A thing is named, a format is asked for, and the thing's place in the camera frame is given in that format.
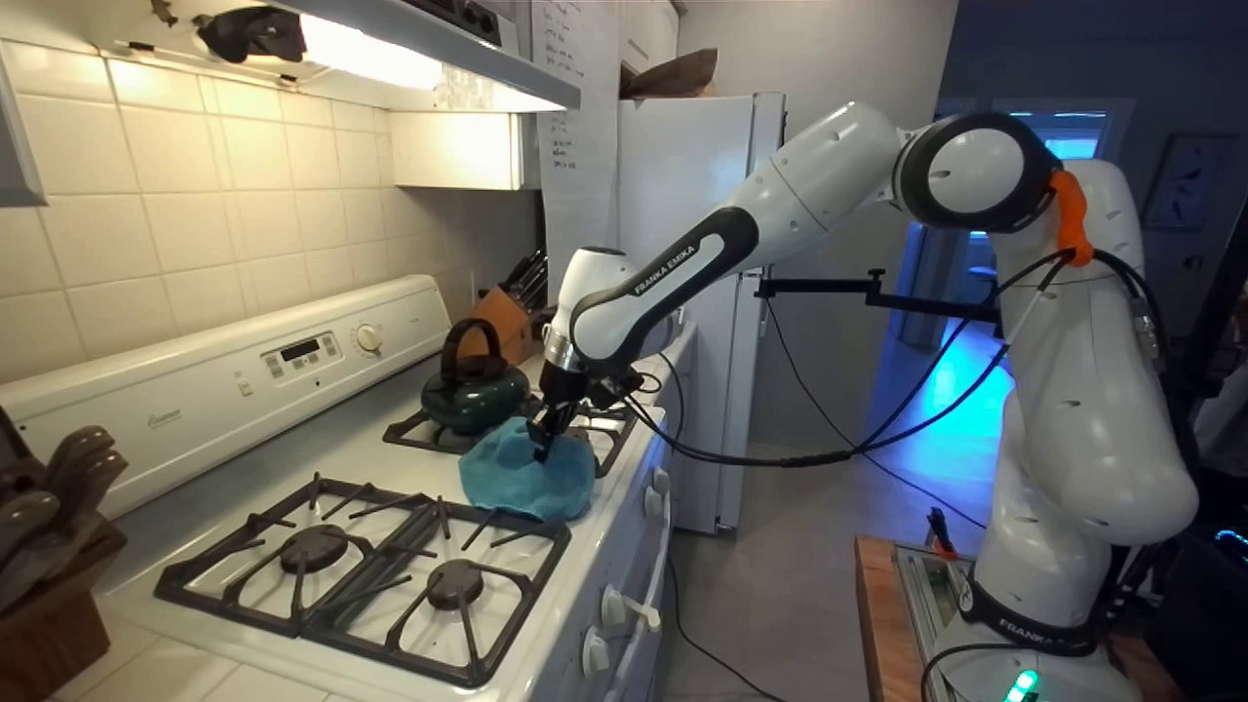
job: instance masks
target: floor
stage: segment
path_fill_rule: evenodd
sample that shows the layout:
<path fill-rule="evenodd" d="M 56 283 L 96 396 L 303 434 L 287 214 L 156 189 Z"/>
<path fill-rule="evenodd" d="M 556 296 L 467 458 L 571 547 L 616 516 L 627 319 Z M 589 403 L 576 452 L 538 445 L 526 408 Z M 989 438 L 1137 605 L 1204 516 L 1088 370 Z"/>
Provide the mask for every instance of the floor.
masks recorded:
<path fill-rule="evenodd" d="M 898 430 L 942 408 L 994 348 L 989 326 L 968 326 Z M 754 470 L 733 538 L 676 538 L 679 588 L 669 591 L 679 591 L 685 634 L 784 702 L 867 702 L 853 535 L 926 540 L 937 505 L 926 491 L 987 523 L 1005 395 L 1010 373 L 994 370 L 968 406 L 911 440 L 875 452 L 875 458 L 784 477 Z M 979 549 L 979 527 L 952 510 L 946 527 L 958 549 Z M 669 591 L 659 699 L 766 699 L 676 631 Z"/>

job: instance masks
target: teal cloth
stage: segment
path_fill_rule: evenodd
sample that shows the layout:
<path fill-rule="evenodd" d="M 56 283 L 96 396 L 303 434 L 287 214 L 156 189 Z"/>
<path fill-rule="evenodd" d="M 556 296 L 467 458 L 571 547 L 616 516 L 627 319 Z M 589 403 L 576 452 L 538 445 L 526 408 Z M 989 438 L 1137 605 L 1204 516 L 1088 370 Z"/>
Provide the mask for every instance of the teal cloth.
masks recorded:
<path fill-rule="evenodd" d="M 471 505 L 575 523 L 591 503 L 591 449 L 563 434 L 538 464 L 526 422 L 511 416 L 459 456 L 459 483 Z"/>

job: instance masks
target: pot handle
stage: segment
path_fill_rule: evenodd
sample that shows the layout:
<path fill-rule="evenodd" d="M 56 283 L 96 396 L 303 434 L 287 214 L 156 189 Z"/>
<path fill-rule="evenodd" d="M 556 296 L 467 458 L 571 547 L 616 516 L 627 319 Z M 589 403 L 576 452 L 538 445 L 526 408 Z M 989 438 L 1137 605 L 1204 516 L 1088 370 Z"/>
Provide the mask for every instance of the pot handle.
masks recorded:
<path fill-rule="evenodd" d="M 445 335 L 445 348 L 442 348 L 442 384 L 455 384 L 459 341 L 463 341 L 463 335 L 467 335 L 471 326 L 485 332 L 485 341 L 491 348 L 491 357 L 502 357 L 495 325 L 489 325 L 489 319 L 480 319 L 480 317 L 467 317 L 467 319 L 459 319 L 459 325 Z"/>

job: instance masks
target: range hood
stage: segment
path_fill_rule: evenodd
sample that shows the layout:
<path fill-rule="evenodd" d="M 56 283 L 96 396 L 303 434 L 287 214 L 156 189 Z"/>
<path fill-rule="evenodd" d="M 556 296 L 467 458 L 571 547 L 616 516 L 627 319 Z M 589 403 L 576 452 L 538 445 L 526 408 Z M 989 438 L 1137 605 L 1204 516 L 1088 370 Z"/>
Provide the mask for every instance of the range hood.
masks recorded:
<path fill-rule="evenodd" d="M 87 9 L 82 32 L 138 62 L 240 75 L 386 110 L 581 106 L 575 80 L 523 57 L 513 19 L 467 5 L 495 27 L 480 35 L 455 27 L 448 11 L 433 16 L 435 9 L 463 0 L 126 0 Z"/>

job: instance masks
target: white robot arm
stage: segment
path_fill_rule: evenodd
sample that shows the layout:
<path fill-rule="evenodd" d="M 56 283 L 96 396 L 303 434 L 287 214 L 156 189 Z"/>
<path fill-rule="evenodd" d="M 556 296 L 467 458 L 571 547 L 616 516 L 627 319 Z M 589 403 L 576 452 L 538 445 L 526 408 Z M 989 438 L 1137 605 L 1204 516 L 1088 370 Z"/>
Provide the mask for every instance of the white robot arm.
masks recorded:
<path fill-rule="evenodd" d="M 598 382 L 620 390 L 642 335 L 684 299 L 725 271 L 844 243 L 845 214 L 888 198 L 932 226 L 989 231 L 1004 275 L 1066 248 L 1054 236 L 1062 219 L 1088 231 L 1076 247 L 1082 269 L 1062 269 L 1044 289 L 1036 269 L 997 299 L 1013 395 L 987 540 L 958 583 L 958 617 L 942 618 L 937 640 L 939 650 L 963 650 L 939 660 L 939 691 L 1005 699 L 1027 672 L 1044 686 L 1030 686 L 1033 699 L 1134 699 L 1095 646 L 1093 605 L 1111 547 L 1161 540 L 1197 510 L 1165 396 L 1130 325 L 1130 289 L 1119 271 L 1083 265 L 1095 247 L 1137 269 L 1134 201 L 1111 162 L 1062 167 L 1004 114 L 906 131 L 868 106 L 844 106 L 638 271 L 599 248 L 576 252 L 545 326 L 534 456 L 545 456 Z"/>

